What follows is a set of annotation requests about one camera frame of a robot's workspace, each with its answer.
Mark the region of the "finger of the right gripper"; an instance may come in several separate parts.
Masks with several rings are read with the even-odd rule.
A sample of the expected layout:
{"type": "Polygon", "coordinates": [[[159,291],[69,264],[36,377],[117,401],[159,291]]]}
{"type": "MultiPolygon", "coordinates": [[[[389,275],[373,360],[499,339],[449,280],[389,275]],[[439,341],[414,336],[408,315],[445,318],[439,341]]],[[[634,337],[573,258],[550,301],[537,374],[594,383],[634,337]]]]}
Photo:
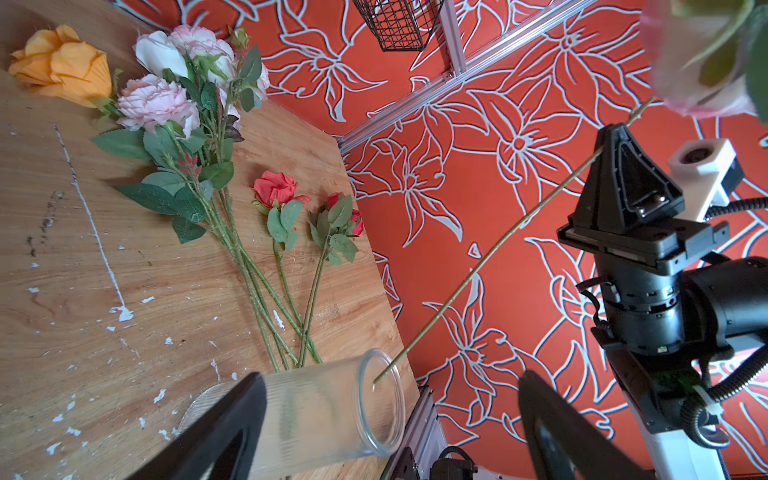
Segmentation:
{"type": "Polygon", "coordinates": [[[602,128],[595,153],[570,226],[624,235],[685,210],[681,187],[643,151],[627,125],[602,128]]]}

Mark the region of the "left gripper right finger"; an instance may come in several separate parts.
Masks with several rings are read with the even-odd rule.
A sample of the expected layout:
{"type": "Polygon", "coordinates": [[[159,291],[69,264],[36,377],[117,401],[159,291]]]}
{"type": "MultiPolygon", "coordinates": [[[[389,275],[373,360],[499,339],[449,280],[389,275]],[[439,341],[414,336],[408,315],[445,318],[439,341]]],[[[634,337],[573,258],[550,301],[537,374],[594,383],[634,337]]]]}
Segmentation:
{"type": "Polygon", "coordinates": [[[532,371],[519,380],[518,404],[539,479],[652,479],[532,371]]]}

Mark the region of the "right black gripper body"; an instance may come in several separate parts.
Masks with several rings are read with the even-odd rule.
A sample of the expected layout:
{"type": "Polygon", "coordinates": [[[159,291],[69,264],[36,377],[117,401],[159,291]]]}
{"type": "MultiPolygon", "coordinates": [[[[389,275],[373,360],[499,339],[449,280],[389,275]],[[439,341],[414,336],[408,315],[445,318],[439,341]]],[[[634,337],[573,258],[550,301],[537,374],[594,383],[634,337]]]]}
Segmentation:
{"type": "Polygon", "coordinates": [[[574,228],[558,240],[593,255],[596,277],[581,289],[598,286],[606,318],[593,334],[610,360],[670,357],[716,360],[732,349],[718,339],[718,322],[695,298],[689,266],[731,237],[726,222],[714,225],[678,218],[641,225],[624,235],[574,228]]]}

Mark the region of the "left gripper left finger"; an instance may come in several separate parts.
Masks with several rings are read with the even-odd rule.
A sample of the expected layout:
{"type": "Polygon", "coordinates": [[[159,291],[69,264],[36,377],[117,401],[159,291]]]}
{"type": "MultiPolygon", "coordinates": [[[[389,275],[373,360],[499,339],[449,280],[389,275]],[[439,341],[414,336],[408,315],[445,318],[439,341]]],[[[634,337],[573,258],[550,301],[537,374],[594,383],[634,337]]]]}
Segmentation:
{"type": "Polygon", "coordinates": [[[264,377],[251,373],[132,479],[246,479],[267,408],[264,377]]]}

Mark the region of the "clear glass vase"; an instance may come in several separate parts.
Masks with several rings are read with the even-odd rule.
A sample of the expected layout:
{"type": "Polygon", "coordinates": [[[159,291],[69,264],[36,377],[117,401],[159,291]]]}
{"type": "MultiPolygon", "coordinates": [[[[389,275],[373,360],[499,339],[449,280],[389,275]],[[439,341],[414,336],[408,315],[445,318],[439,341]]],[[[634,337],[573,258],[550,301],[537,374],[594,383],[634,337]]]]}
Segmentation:
{"type": "MultiPolygon", "coordinates": [[[[367,456],[391,456],[404,436],[406,406],[402,380],[390,362],[374,348],[262,375],[267,408],[246,479],[279,479],[367,456]]],[[[183,417],[181,431],[238,383],[201,394],[183,417]]]]}

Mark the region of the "white pink rose stem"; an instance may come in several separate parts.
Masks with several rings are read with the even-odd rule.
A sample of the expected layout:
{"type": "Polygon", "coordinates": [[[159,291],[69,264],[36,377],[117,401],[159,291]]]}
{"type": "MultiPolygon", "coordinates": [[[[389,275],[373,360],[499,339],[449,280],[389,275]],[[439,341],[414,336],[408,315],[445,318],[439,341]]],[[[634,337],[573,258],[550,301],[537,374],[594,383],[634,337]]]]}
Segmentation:
{"type": "Polygon", "coordinates": [[[707,93],[655,93],[689,116],[753,111],[767,122],[767,3],[765,1],[664,1],[644,15],[651,30],[652,75],[669,85],[698,69],[707,93]]]}

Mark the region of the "red rose stem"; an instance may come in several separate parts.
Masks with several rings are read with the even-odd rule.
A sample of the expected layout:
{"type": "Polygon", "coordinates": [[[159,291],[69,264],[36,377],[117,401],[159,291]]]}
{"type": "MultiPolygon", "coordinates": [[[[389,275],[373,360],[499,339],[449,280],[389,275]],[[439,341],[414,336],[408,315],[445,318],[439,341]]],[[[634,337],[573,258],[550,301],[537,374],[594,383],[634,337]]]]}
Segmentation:
{"type": "Polygon", "coordinates": [[[313,341],[303,332],[303,319],[294,301],[283,263],[284,254],[292,250],[298,241],[295,226],[305,205],[311,200],[306,195],[298,194],[298,187],[298,182],[287,174],[265,171],[253,183],[253,205],[266,217],[267,231],[272,239],[273,254],[287,303],[287,320],[299,339],[308,341],[308,352],[312,359],[321,363],[322,359],[313,341]]]}
{"type": "Polygon", "coordinates": [[[355,209],[353,197],[341,192],[330,195],[326,203],[310,215],[310,233],[319,247],[320,255],[301,330],[299,367],[305,366],[314,350],[311,329],[324,268],[326,264],[341,265],[343,261],[352,264],[359,252],[355,239],[360,237],[364,230],[361,214],[355,209]]]}

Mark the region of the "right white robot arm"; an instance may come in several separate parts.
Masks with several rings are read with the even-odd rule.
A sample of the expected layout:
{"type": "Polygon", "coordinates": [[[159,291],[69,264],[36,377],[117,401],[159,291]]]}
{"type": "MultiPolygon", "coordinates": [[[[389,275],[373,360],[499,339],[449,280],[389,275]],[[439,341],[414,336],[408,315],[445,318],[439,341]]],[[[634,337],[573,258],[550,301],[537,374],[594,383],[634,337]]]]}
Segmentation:
{"type": "Polygon", "coordinates": [[[744,180],[726,139],[682,145],[658,166],[624,124],[602,128],[560,243],[590,253],[579,292],[593,336],[660,479],[724,479],[726,400],[767,366],[767,261],[720,253],[724,216],[765,208],[734,201],[744,180]]]}

